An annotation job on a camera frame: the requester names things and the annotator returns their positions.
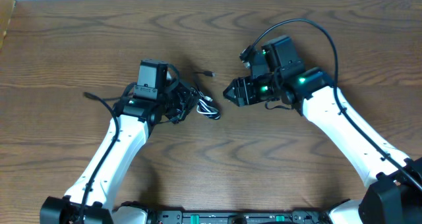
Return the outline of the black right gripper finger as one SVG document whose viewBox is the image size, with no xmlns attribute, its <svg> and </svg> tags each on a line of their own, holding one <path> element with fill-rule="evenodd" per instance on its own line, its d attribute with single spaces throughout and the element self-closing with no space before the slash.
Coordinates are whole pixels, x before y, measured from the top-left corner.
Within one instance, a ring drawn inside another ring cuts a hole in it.
<svg viewBox="0 0 422 224">
<path fill-rule="evenodd" d="M 230 94 L 232 92 L 235 92 L 237 86 L 238 86 L 238 79 L 233 79 L 230 84 L 227 86 L 227 88 L 224 90 L 223 94 Z"/>
<path fill-rule="evenodd" d="M 237 94 L 234 91 L 227 91 L 223 93 L 224 97 L 235 105 L 239 104 Z"/>
</svg>

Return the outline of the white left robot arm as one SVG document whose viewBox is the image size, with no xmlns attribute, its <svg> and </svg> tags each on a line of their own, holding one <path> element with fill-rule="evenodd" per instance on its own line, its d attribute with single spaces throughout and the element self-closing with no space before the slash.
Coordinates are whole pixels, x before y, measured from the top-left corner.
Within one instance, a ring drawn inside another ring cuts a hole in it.
<svg viewBox="0 0 422 224">
<path fill-rule="evenodd" d="M 115 198 L 135 155 L 161 118 L 177 124 L 196 107 L 200 92 L 173 80 L 149 86 L 130 83 L 114 106 L 107 133 L 88 166 L 62 198 L 49 197 L 40 223 L 152 223 L 146 208 L 128 203 L 115 208 Z"/>
</svg>

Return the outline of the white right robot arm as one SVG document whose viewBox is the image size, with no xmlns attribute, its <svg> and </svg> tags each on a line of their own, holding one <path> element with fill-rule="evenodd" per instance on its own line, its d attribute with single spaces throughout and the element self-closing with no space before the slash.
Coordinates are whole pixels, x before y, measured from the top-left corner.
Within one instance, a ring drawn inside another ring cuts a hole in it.
<svg viewBox="0 0 422 224">
<path fill-rule="evenodd" d="M 387 142 L 320 68 L 234 79 L 223 95 L 239 107 L 282 100 L 319 127 L 345 155 L 366 190 L 325 213 L 329 223 L 420 223 L 421 160 Z"/>
</svg>

